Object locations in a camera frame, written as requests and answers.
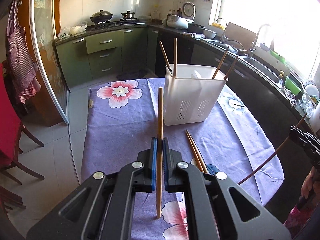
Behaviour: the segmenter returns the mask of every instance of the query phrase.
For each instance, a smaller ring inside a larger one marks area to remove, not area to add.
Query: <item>tile floor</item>
[[[144,78],[154,77],[154,74],[148,73]],[[19,179],[22,185],[3,175],[0,175],[0,185],[20,195],[27,207],[14,207],[8,212],[10,221],[24,237],[35,223],[79,185],[87,131],[89,88],[116,80],[116,75],[110,75],[73,88],[68,98],[69,126],[61,122],[46,127],[37,113],[23,119],[25,126],[44,143],[44,147],[39,147],[22,133],[20,148],[23,154],[19,155],[19,161],[42,174],[45,180],[36,179],[15,167],[9,173]]]

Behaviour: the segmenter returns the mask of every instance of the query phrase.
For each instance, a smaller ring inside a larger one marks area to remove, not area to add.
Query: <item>pink flower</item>
[[[167,228],[163,232],[166,240],[188,240],[188,224],[187,211],[184,203],[184,194],[182,194],[182,201],[167,202],[161,214],[165,222],[173,224],[174,226]]]
[[[109,106],[111,108],[120,108],[126,106],[128,99],[138,99],[142,97],[142,90],[135,88],[139,85],[138,81],[116,81],[110,83],[111,87],[102,87],[97,91],[100,98],[110,98]]]

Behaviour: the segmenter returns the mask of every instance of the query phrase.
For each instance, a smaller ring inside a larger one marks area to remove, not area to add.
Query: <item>chopstick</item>
[[[217,67],[217,69],[216,69],[216,71],[214,72],[214,74],[213,74],[213,76],[212,76],[213,79],[214,79],[214,78],[216,77],[216,75],[218,74],[219,69],[220,69],[221,66],[222,66],[222,63],[223,63],[223,61],[224,61],[224,58],[225,58],[226,55],[227,55],[228,50],[229,50],[229,46],[228,46],[227,50],[225,51],[225,53],[223,54],[223,56],[222,56],[222,58],[221,58],[221,61],[220,61],[219,65],[218,65],[218,67]]]
[[[163,45],[162,45],[162,42],[159,41],[159,44],[160,44],[160,48],[161,48],[161,50],[162,50],[162,54],[163,54],[165,63],[167,64],[167,67],[170,69],[169,60],[168,60],[168,58],[167,58],[167,54],[166,54],[165,51],[164,51],[164,47],[163,47]]]
[[[157,164],[156,164],[156,208],[157,218],[161,217],[162,201],[162,139],[163,139],[163,88],[158,89],[158,136],[157,136]]]
[[[197,155],[197,153],[196,153],[196,149],[194,148],[194,146],[193,146],[193,144],[192,144],[191,138],[190,138],[187,130],[186,130],[186,135],[187,135],[187,138],[188,138],[188,141],[189,141],[191,150],[192,150],[192,152],[193,152],[193,156],[194,156],[195,159],[196,159],[197,167],[198,167],[198,169],[199,169],[201,172],[204,172],[204,170],[203,170],[203,168],[202,168],[202,165],[201,165],[201,162],[200,162],[200,160],[199,160],[199,158],[198,158],[198,155]]]
[[[173,43],[173,76],[177,76],[177,38],[174,38]]]
[[[226,73],[226,75],[224,76],[223,80],[226,80],[227,77],[229,76],[229,74],[231,73],[231,71],[233,70],[234,65],[236,64],[238,60],[238,56],[236,57],[236,59],[233,61],[233,63],[231,64],[231,67],[229,68],[228,72]]]
[[[194,153],[195,153],[195,156],[197,156],[196,159],[199,159],[199,163],[200,163],[200,165],[201,165],[201,167],[202,167],[203,172],[209,174],[209,171],[208,171],[208,169],[207,169],[207,166],[206,166],[205,163],[204,163],[204,160],[203,160],[203,158],[202,158],[202,156],[201,156],[201,154],[200,154],[200,151],[199,151],[199,149],[198,149],[198,147],[197,147],[194,139],[192,138],[192,136],[191,136],[191,134],[188,132],[188,130],[186,130],[186,133],[187,133],[187,135],[189,136],[189,139],[190,139],[190,141],[191,141],[191,143],[192,143],[192,145],[193,145],[193,147],[194,147],[194,149],[195,149]]]
[[[296,128],[299,128],[300,125],[302,124],[303,120],[307,116],[307,113],[304,114],[304,116],[301,118],[301,120],[298,122],[296,125]],[[238,184],[244,183],[247,179],[251,178],[257,171],[259,171],[264,165],[266,165],[285,145],[285,143],[289,141],[289,136],[282,142],[282,144],[275,150],[273,154],[269,158],[267,158],[258,168],[256,168],[253,172],[251,172],[248,176],[246,176],[243,180],[241,180]]]

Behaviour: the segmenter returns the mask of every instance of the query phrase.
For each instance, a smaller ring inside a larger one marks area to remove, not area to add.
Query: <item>window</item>
[[[257,33],[258,41],[270,45],[274,38],[275,51],[284,56],[288,66],[304,79],[319,65],[316,60],[320,43],[320,4],[317,0],[221,0],[219,13],[224,18]]]

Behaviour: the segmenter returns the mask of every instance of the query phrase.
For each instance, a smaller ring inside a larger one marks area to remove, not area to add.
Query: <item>table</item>
[[[87,134],[81,181],[95,171],[118,172],[150,148],[157,133],[157,93],[164,78],[118,81],[90,89]],[[169,147],[195,164],[185,135],[191,133],[209,170],[212,165],[239,182],[258,167],[274,148],[253,115],[225,85],[204,122],[165,126]],[[265,205],[284,180],[275,156],[241,187]],[[156,193],[137,193],[132,239],[188,239],[183,193],[163,192],[162,217],[156,219]]]

